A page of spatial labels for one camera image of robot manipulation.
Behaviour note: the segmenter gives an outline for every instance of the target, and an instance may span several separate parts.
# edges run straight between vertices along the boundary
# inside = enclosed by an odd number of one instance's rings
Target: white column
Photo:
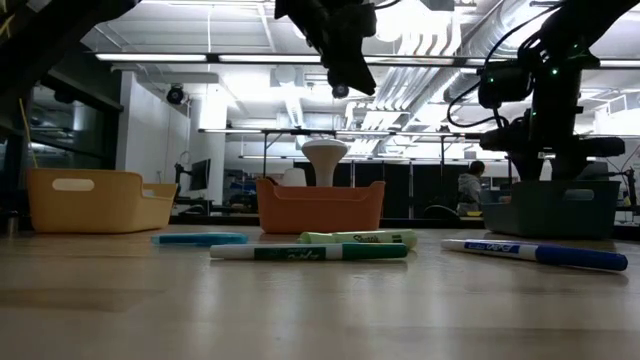
[[[200,133],[198,129],[201,126],[201,118],[205,116],[215,116],[218,121],[224,117],[226,123],[227,108],[226,105],[223,109],[219,106],[207,106],[205,102],[206,100],[200,99],[192,100],[191,102],[191,133],[189,136],[191,163],[211,159],[206,198],[212,200],[215,204],[222,204],[225,134]],[[212,108],[217,108],[219,111],[212,112]]]

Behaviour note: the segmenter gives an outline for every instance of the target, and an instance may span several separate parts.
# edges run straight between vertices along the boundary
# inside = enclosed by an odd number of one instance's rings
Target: table surface
[[[265,243],[294,237],[251,227]],[[447,252],[418,231],[403,261],[234,262],[153,233],[0,240],[4,359],[609,359],[640,353],[640,247],[624,273]]]

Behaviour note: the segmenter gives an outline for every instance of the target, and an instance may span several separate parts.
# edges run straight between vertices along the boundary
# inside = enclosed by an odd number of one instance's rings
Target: ceiling
[[[171,4],[166,0],[143,0],[120,19],[96,26],[82,41],[96,52],[315,53],[307,46],[305,40],[296,35],[288,18],[273,18],[273,6],[268,2],[264,5],[248,6],[234,5],[234,2],[240,4],[242,0],[225,0],[218,1],[214,6],[186,6],[178,5],[180,1],[187,0],[175,0]],[[505,4],[517,1],[527,3],[527,6],[523,7],[524,10],[517,15],[523,20],[528,19],[531,11],[526,9],[530,8],[528,1],[504,0]],[[46,1],[36,1],[35,4],[32,2],[32,5],[37,8],[41,2]],[[496,3],[498,0],[460,0],[457,3],[454,16],[460,23],[462,39],[467,37]],[[409,13],[402,13],[396,19],[398,26],[403,24],[404,17],[411,15]],[[425,18],[421,26],[428,26],[428,20]],[[483,26],[500,25],[492,21],[495,22],[490,20]],[[639,28],[640,12],[629,13],[616,22],[591,50],[597,56],[640,57],[640,37],[635,36]],[[362,50],[364,54],[372,55],[398,54],[401,45],[401,40],[383,42],[372,37],[364,40]],[[460,49],[468,45],[463,42]],[[271,72],[275,66],[133,64],[125,68],[136,71],[140,81],[146,82],[148,88],[156,89],[158,93],[166,91],[170,84],[170,81],[162,81],[163,76],[168,79],[170,75],[183,73],[218,74],[232,98],[229,119],[239,126],[243,121],[273,120],[278,113],[287,112],[286,96],[278,88],[272,87]],[[325,74],[325,70],[319,66],[299,68],[304,74]],[[385,80],[391,79],[393,70],[371,67],[371,72],[378,84],[376,93],[379,94]],[[408,84],[411,76],[406,76],[404,81]],[[306,84],[303,85],[305,88],[300,89],[299,96],[300,106],[305,114],[345,115],[349,102],[374,100],[373,97],[355,92],[347,99],[335,100],[330,94],[330,88],[321,82],[313,89]],[[427,82],[421,91],[428,91],[431,86],[434,86],[433,82]],[[203,92],[204,84],[189,84],[186,88],[197,94]],[[581,102],[586,112],[579,116],[577,126],[587,129],[593,127],[594,117],[591,110],[603,105],[607,99],[619,96],[616,93],[618,90],[640,88],[640,72],[585,71],[583,88],[585,94],[588,93],[585,98],[596,99]],[[471,100],[456,112],[459,122],[470,123],[491,115],[489,111],[473,102]],[[508,118],[514,118],[522,114],[528,106],[527,102],[506,104],[501,113]],[[409,111],[413,112],[416,109],[414,104]],[[486,126],[478,130],[485,131],[488,128],[489,126]]]

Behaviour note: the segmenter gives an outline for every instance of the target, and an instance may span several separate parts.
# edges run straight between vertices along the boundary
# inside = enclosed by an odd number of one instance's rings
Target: blue object
[[[537,261],[543,264],[623,271],[627,257],[608,251],[485,240],[442,240],[447,250]]]
[[[249,238],[245,234],[211,232],[191,234],[161,234],[151,237],[156,245],[188,244],[196,246],[212,246],[226,244],[246,244]]]

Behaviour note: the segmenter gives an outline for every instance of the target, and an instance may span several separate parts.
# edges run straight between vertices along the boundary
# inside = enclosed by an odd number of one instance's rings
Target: marker label
[[[520,252],[520,245],[513,244],[486,244],[466,242],[464,244],[464,248],[469,250],[493,251],[507,254],[518,254]]]
[[[326,260],[327,252],[323,247],[295,249],[295,248],[257,248],[254,250],[255,260]]]

